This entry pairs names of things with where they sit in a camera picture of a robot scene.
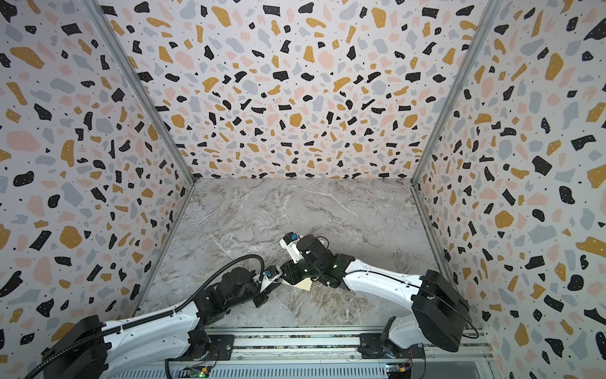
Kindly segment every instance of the black cable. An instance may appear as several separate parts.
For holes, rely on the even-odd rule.
[[[213,275],[211,275],[211,277],[205,281],[197,290],[196,292],[193,293],[192,296],[188,297],[187,300],[185,300],[180,306],[176,307],[174,310],[168,310],[166,312],[163,312],[161,314],[157,314],[157,315],[152,315],[149,317],[145,317],[142,318],[140,320],[136,320],[136,321],[132,321],[130,323],[124,324],[122,326],[116,326],[113,327],[111,329],[107,329],[104,330],[102,332],[93,334],[93,335],[89,335],[88,337],[85,337],[81,340],[78,340],[74,343],[72,343],[69,346],[66,346],[65,348],[63,348],[63,350],[60,350],[50,356],[48,356],[46,359],[44,359],[42,362],[40,362],[39,365],[37,365],[36,367],[34,367],[34,369],[32,371],[29,372],[29,374],[27,374],[23,379],[34,379],[36,377],[37,374],[40,374],[49,364],[53,363],[54,361],[56,361],[57,359],[61,358],[63,355],[69,353],[70,351],[76,350],[79,347],[85,346],[86,344],[88,344],[89,342],[97,339],[97,338],[104,338],[107,335],[110,334],[114,334],[114,333],[118,333],[120,332],[120,330],[126,330],[129,329],[130,327],[133,326],[137,326],[137,325],[142,325],[151,321],[155,321],[158,320],[159,318],[162,317],[167,317],[167,316],[171,316],[177,312],[180,312],[181,310],[183,310],[183,308],[185,308],[186,306],[189,305],[189,303],[191,303],[196,296],[198,296],[200,294],[200,292],[202,292],[213,280],[216,279],[216,277],[218,277],[221,273],[223,273],[223,271],[227,270],[229,267],[232,267],[234,264],[239,263],[241,261],[245,261],[247,259],[250,258],[254,258],[256,260],[258,260],[261,264],[261,274],[263,274],[263,272],[265,271],[265,261],[263,260],[263,258],[261,258],[259,255],[256,254],[247,254],[247,255],[243,255],[239,258],[234,259],[233,261],[229,262],[228,264],[224,265],[223,267],[221,267],[218,271],[216,271]],[[168,363],[165,361],[164,362],[165,368],[168,367]]]
[[[328,238],[324,237],[324,236],[317,236],[316,239],[318,238],[323,238],[326,240],[326,248],[328,249],[328,247],[330,246],[330,241],[328,240]]]

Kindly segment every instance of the pink speckle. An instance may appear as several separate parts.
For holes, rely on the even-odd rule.
[[[59,16],[56,16],[50,12],[45,12],[44,17],[49,20],[53,25],[56,25],[59,22]]]
[[[273,126],[273,124],[276,123],[276,121],[280,118],[280,116],[277,113],[271,114],[267,117],[267,125],[269,127]]]
[[[40,196],[30,197],[30,201],[27,203],[27,210],[38,217],[43,217],[46,214],[44,213],[44,203]]]
[[[398,26],[398,11],[395,10],[389,15],[389,21],[391,22],[391,27],[395,28]]]
[[[24,269],[25,267],[30,267],[32,265],[32,259],[31,258],[15,258],[15,264],[20,267],[21,269]]]
[[[559,223],[560,221],[562,221],[562,213],[563,210],[562,209],[556,209],[553,214],[551,215],[551,219],[553,220],[554,223]]]
[[[33,153],[40,148],[38,140],[30,133],[24,131],[8,132],[6,143],[13,150]]]
[[[544,206],[547,205],[547,197],[540,192],[534,193],[528,198],[528,205],[531,206]]]
[[[65,105],[66,107],[70,107],[72,106],[72,98],[71,96],[61,96],[61,99],[59,99],[59,103]]]
[[[175,60],[181,63],[181,65],[186,69],[193,70],[193,58],[188,54],[185,54],[184,52],[177,52],[175,55]]]
[[[38,260],[33,277],[45,286],[53,284],[53,274],[50,272],[50,259],[48,257],[42,257]]]
[[[80,95],[79,93],[76,95],[76,100],[79,102],[88,105],[90,103],[90,95]]]
[[[560,87],[564,87],[568,84],[568,81],[572,77],[572,74],[576,70],[576,67],[570,67],[569,69],[564,70],[562,73],[562,81],[560,82]]]
[[[318,61],[320,64],[327,70],[331,70],[333,68],[333,63],[335,62],[335,57],[328,51],[324,50],[318,55]]]
[[[124,17],[126,17],[126,19],[129,22],[133,22],[133,15],[130,13],[130,11],[126,8],[122,8],[122,14],[124,15]]]
[[[496,192],[492,188],[485,188],[480,192],[480,199],[495,200],[497,198]]]
[[[62,222],[64,222],[64,221],[73,221],[73,220],[75,220],[75,219],[76,219],[76,215],[75,215],[75,214],[70,213],[70,212],[63,211],[63,212],[61,212],[61,214],[59,215],[59,220],[58,220],[58,222],[59,222],[59,223],[62,223]]]
[[[55,55],[41,42],[38,42],[38,51],[47,56],[51,61],[55,60]]]
[[[450,20],[450,11],[449,10],[444,12],[444,17],[442,17],[442,25],[446,25],[448,20]]]
[[[242,18],[240,17],[240,13],[238,12],[237,9],[235,11],[233,11],[231,16],[233,17],[234,20],[236,20],[236,22],[238,23],[238,26],[242,26],[242,24],[243,24]]]
[[[162,3],[160,3],[160,12],[162,12],[162,15],[164,17],[166,17],[168,20],[174,20],[175,18],[173,17],[173,15],[170,14],[170,12],[164,8],[164,6],[162,5]]]
[[[18,252],[22,252],[23,250],[25,250],[27,248],[27,241],[28,241],[27,235],[20,234],[17,237],[16,248],[17,248]]]
[[[549,104],[551,106],[555,106],[559,102],[560,102],[560,96],[558,96],[555,93],[552,93],[551,96],[549,96],[547,98],[547,104]]]

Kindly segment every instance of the marble floor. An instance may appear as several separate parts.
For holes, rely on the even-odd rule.
[[[333,253],[402,273],[437,270],[409,182],[352,179],[201,179],[139,314],[186,299],[233,258],[255,253],[265,264],[289,257],[287,232],[330,240]],[[258,271],[256,260],[244,266]],[[408,311],[374,295],[319,283],[280,286],[261,308],[231,310],[223,326],[382,326]]]

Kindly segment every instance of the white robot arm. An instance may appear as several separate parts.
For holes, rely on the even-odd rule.
[[[407,275],[371,266],[344,254],[333,255],[313,235],[286,234],[280,245],[291,260],[265,268],[258,255],[245,255],[213,274],[190,298],[174,306],[125,320],[101,323],[97,316],[81,320],[52,348],[24,379],[43,372],[45,378],[106,379],[159,360],[197,360],[210,354],[211,339],[204,327],[245,301],[262,306],[284,280],[297,284],[311,278],[333,288],[368,292],[400,304],[412,313],[392,317],[381,336],[384,351],[397,357],[410,346],[431,342],[456,352],[469,305],[440,275]],[[260,274],[235,267],[246,259],[261,263]]]

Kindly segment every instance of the terrazzo wallpaper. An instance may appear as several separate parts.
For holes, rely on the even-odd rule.
[[[198,178],[405,178],[485,0],[102,0]]]
[[[78,2],[0,0],[0,377],[129,317],[188,188]]]
[[[418,184],[504,378],[606,378],[605,17],[505,1]]]

